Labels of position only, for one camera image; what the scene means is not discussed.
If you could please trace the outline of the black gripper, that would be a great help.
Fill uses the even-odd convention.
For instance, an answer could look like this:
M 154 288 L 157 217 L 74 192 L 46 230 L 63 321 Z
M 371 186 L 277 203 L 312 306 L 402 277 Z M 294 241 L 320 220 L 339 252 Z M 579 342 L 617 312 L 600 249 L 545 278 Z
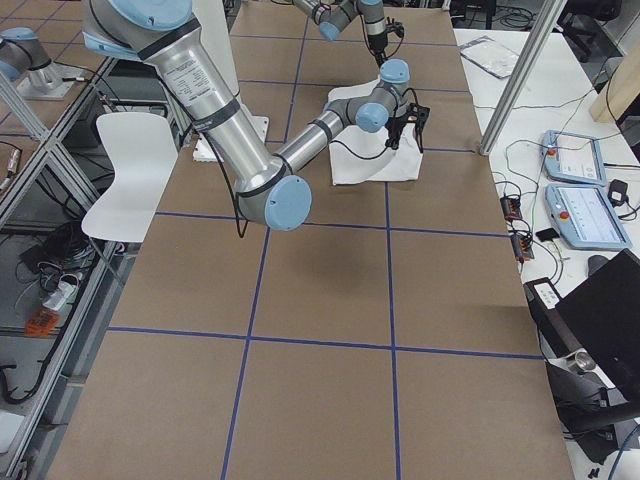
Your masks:
M 388 138 L 385 141 L 385 147 L 393 151 L 397 151 L 401 139 L 401 134 L 405 126 L 414 123 L 417 119 L 417 110 L 413 102 L 405 105 L 403 113 L 395 113 L 387 121 Z
M 373 50 L 374 59 L 378 66 L 382 66 L 388 60 L 385 52 L 388 45 L 386 20 L 366 20 L 364 28 L 369 48 Z

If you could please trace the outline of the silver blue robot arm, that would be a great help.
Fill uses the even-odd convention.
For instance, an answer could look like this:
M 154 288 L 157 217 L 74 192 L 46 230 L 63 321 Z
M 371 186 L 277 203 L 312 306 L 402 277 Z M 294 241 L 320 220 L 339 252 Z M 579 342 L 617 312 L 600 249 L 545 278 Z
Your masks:
M 379 0 L 344 0 L 332 7 L 318 0 L 293 0 L 318 26 L 321 36 L 327 41 L 336 41 L 341 33 L 356 19 L 362 21 L 367 49 L 378 66 L 387 59 L 388 23 L 383 2 Z
M 307 218 L 312 193 L 298 176 L 346 128 L 369 133 L 386 129 L 385 146 L 396 149 L 405 125 L 418 108 L 407 102 L 409 66 L 390 59 L 385 49 L 396 24 L 380 1 L 342 1 L 331 7 L 299 1 L 297 7 L 335 40 L 356 18 L 380 68 L 379 81 L 366 96 L 329 102 L 292 141 L 270 153 L 250 117 L 201 43 L 201 24 L 189 1 L 85 1 L 83 35 L 88 49 L 107 57 L 155 68 L 236 180 L 228 189 L 237 216 L 273 230 L 289 231 Z

